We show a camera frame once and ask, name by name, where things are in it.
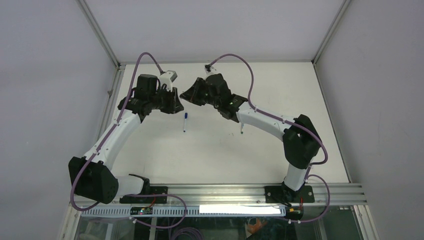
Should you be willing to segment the white pen blue end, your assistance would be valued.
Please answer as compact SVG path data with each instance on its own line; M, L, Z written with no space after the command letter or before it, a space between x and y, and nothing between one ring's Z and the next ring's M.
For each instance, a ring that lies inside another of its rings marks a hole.
M187 131L187 117L184 117L184 121L183 121L183 132L185 133Z

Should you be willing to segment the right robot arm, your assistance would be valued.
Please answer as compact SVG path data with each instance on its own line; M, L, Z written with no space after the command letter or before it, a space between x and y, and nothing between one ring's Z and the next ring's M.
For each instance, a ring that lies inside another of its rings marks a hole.
M294 203L302 196L312 160L321 147L321 139L309 117L301 114L284 119L261 113L246 97L232 93L220 73L197 78L179 97L197 106L211 105L225 119L256 127L279 139L289 165L277 199Z

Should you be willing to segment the orange object below table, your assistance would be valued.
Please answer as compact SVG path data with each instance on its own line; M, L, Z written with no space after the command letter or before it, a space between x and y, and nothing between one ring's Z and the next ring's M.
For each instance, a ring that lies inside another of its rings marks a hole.
M258 218L258 217L253 217L247 220L245 229L248 233L253 235L259 230L261 230L267 224L268 224L267 220Z

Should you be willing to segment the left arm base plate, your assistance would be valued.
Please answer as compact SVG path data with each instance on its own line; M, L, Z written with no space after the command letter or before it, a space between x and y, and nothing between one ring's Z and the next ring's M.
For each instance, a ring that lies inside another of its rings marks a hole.
M168 193L168 187L167 186L149 186L147 188L144 188L139 195L149 195L149 197L137 197L137 196L130 196L125 195L119 199L120 204L144 204L149 205L153 201L155 204L166 204L168 197L167 196L161 196Z

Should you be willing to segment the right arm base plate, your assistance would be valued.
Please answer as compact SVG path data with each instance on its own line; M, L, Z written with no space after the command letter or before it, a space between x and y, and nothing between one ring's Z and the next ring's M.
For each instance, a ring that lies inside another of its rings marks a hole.
M264 196L267 204L300 204L301 202L315 202L313 188L308 185L302 186L297 191L293 191L282 185L267 185L264 187Z

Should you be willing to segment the aluminium frame rail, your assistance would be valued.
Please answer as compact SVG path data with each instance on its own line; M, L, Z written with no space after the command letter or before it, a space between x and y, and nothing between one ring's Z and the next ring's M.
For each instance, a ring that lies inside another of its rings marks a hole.
M168 193L195 205L265 205L266 183L262 184L170 184ZM359 183L329 183L330 206L367 205Z

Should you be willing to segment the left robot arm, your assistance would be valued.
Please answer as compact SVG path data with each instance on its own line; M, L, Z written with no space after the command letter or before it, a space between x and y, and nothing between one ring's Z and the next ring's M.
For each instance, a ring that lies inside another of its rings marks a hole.
M69 161L73 196L102 204L127 195L138 203L149 200L151 190L147 187L147 178L130 173L114 176L112 169L128 138L152 111L177 114L184 110L178 89L173 86L177 77L172 70L160 76L138 76L136 86L119 102L116 116L100 139L82 157L73 157Z

